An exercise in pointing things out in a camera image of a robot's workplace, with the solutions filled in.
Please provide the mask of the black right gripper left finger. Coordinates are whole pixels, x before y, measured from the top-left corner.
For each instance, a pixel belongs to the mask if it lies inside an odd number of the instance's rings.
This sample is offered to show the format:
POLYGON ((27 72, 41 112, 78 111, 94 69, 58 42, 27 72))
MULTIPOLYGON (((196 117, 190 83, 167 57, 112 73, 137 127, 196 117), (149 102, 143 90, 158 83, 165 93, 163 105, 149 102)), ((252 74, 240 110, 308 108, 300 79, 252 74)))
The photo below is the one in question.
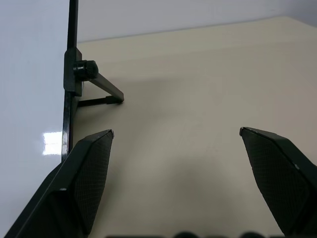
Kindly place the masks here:
POLYGON ((41 183, 7 238, 86 238, 104 192, 113 131, 81 139, 41 183))

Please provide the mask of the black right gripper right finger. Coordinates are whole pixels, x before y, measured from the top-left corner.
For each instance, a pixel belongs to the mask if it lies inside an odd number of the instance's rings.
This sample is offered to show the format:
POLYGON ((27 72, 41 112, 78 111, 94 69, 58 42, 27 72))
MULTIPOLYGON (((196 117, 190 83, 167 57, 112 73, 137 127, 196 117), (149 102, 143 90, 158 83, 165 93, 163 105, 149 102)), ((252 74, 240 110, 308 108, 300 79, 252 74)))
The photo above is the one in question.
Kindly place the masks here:
POLYGON ((289 139, 240 128, 256 184, 285 236, 317 236, 317 167, 289 139))

